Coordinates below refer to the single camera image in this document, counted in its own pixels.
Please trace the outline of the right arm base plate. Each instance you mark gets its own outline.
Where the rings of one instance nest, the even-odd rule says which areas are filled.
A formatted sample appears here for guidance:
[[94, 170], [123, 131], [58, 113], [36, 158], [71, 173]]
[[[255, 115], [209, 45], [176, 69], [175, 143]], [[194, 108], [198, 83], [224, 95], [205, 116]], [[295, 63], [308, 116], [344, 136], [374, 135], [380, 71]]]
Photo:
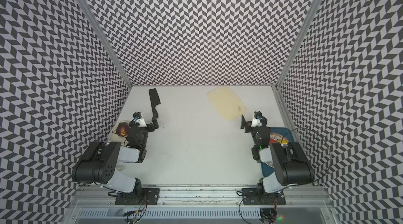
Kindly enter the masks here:
[[280, 193], [260, 193], [256, 188], [242, 188], [240, 195], [243, 198], [243, 204], [246, 206], [274, 206], [286, 205], [283, 192]]

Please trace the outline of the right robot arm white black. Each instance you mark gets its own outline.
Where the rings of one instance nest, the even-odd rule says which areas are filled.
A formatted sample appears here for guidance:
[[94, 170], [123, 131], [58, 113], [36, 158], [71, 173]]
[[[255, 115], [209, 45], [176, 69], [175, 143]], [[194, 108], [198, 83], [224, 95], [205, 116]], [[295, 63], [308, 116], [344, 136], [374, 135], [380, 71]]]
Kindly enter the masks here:
[[252, 120], [241, 116], [240, 128], [253, 140], [253, 159], [273, 169], [257, 184], [256, 194], [266, 196], [280, 193], [290, 186], [315, 181], [315, 172], [300, 143], [288, 139], [291, 130], [269, 127], [268, 119], [256, 111]]

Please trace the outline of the black cleaver knife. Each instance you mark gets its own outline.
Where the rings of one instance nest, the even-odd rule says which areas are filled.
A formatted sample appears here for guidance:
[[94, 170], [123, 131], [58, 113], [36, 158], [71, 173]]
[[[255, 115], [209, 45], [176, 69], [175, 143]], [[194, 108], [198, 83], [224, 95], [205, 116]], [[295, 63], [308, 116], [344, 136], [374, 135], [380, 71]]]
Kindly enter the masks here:
[[149, 89], [149, 96], [150, 96], [150, 103], [151, 103], [153, 116], [156, 119], [158, 119], [159, 116], [158, 116], [156, 106], [160, 105], [161, 101], [160, 101], [160, 97], [158, 95], [157, 89], [156, 88]]

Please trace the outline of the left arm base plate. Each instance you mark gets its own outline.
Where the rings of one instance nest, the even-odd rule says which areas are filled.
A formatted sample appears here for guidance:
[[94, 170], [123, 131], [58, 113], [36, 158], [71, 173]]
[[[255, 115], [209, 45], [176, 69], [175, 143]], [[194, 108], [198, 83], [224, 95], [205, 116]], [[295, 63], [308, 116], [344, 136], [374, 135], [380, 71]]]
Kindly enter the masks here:
[[137, 206], [141, 204], [157, 205], [160, 196], [160, 188], [149, 187], [141, 190], [135, 190], [132, 193], [118, 193], [115, 198], [115, 205], [118, 206]]

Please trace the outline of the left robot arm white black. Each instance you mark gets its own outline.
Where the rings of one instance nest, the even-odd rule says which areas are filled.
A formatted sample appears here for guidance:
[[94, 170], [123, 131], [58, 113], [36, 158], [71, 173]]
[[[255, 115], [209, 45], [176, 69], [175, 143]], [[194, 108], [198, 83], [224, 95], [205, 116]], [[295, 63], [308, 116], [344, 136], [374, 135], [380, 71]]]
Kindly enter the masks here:
[[119, 171], [122, 163], [142, 163], [147, 154], [149, 133], [159, 128], [158, 114], [146, 123], [140, 112], [133, 114], [130, 122], [120, 122], [112, 131], [123, 142], [92, 142], [72, 169], [72, 180], [77, 183], [97, 184], [120, 195], [136, 199], [142, 197], [142, 185], [138, 178]]

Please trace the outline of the beige cutting board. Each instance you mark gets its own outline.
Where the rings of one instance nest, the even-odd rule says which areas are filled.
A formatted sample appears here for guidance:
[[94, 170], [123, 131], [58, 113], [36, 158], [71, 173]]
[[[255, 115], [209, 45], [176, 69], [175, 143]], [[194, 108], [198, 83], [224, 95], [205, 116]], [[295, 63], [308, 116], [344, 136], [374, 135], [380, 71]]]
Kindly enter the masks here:
[[207, 94], [207, 98], [224, 120], [234, 120], [247, 111], [247, 107], [229, 87], [216, 88]]

